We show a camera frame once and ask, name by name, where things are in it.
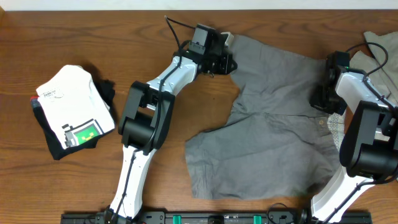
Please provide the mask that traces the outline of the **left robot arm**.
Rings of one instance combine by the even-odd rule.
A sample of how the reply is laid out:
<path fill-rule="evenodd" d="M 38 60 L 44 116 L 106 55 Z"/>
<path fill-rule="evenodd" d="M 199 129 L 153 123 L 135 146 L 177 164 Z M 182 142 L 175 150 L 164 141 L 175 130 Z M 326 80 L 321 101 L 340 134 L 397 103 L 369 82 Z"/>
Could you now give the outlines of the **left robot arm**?
<path fill-rule="evenodd" d="M 169 131 L 176 96 L 201 74 L 228 75 L 238 65 L 229 51 L 234 36 L 197 24 L 191 40 L 179 42 L 170 65 L 155 79 L 134 82 L 118 125 L 123 165 L 118 188 L 104 212 L 105 223 L 135 223 L 153 155 Z"/>

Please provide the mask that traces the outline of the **grey shorts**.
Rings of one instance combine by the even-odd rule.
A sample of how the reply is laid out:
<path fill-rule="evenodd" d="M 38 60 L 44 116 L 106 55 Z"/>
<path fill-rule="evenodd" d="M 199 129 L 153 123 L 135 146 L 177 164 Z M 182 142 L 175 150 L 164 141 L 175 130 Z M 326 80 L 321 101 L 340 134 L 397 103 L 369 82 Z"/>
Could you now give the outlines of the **grey shorts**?
<path fill-rule="evenodd" d="M 185 145 L 193 196 L 255 200 L 319 191 L 340 164 L 328 115 L 309 103 L 325 61 L 243 35 L 231 50 L 239 95 L 229 118 Z"/>

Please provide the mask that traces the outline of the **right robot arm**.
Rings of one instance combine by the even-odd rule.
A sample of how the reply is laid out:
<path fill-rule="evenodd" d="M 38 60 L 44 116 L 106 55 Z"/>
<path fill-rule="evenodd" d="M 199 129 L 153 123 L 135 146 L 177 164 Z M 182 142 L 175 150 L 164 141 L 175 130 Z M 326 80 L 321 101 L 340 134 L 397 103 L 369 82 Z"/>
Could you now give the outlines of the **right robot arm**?
<path fill-rule="evenodd" d="M 310 105 L 328 114 L 353 112 L 340 146 L 340 166 L 302 213 L 302 223 L 348 223 L 345 211 L 367 189 L 397 178 L 397 106 L 382 96 L 363 70 L 351 68 L 348 52 L 326 59 L 325 79 Z"/>

